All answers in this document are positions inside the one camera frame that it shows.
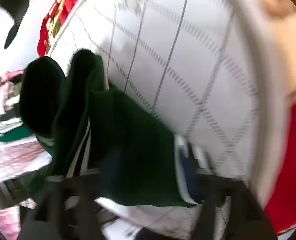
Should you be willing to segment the red floral blanket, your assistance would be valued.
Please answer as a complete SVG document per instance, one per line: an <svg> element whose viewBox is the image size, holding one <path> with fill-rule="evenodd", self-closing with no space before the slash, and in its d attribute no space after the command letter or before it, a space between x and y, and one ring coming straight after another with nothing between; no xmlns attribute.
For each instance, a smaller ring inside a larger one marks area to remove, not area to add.
<svg viewBox="0 0 296 240"><path fill-rule="evenodd" d="M264 208L277 233L296 226L296 0L254 0L267 18L269 33L281 53L288 126L280 173ZM42 21L37 51L47 55L77 0L55 0Z"/></svg>

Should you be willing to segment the green white varsity jacket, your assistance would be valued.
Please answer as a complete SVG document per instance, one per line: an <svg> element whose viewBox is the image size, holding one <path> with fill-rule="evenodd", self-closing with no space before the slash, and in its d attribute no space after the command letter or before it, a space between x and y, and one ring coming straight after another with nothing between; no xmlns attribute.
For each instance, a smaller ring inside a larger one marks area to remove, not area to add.
<svg viewBox="0 0 296 240"><path fill-rule="evenodd" d="M124 206L202 204L208 187L198 181L200 149L169 130L121 90L105 86L102 58L77 51L65 75L50 57L23 74L20 117L52 156L23 181L35 198L49 176L95 175L99 197Z"/></svg>

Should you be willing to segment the pink floral curtain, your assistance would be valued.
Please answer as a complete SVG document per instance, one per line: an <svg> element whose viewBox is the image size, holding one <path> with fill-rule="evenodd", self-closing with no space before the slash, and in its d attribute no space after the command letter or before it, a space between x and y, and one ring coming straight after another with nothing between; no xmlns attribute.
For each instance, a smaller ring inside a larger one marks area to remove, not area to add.
<svg viewBox="0 0 296 240"><path fill-rule="evenodd" d="M51 156L35 137L23 142L0 142L0 231L6 239L16 239L20 231L19 205L6 188L6 181L47 165Z"/></svg>

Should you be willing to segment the clothes rack with garments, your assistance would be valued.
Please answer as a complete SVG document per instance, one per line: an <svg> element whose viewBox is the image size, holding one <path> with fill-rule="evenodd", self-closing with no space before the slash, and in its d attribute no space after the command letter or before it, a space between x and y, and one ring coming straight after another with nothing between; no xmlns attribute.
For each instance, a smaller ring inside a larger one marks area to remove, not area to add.
<svg viewBox="0 0 296 240"><path fill-rule="evenodd" d="M32 136L20 117L23 74L23 70L15 70L0 76L0 142L13 142Z"/></svg>

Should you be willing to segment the white diamond pattern mat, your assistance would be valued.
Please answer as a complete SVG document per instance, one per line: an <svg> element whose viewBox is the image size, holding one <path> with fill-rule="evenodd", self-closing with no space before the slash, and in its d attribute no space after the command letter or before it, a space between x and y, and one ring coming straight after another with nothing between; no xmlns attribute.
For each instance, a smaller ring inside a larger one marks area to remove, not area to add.
<svg viewBox="0 0 296 240"><path fill-rule="evenodd" d="M99 53L109 81L197 148L202 171L243 180L265 208L288 126L281 53L254 0L77 0L47 55Z"/></svg>

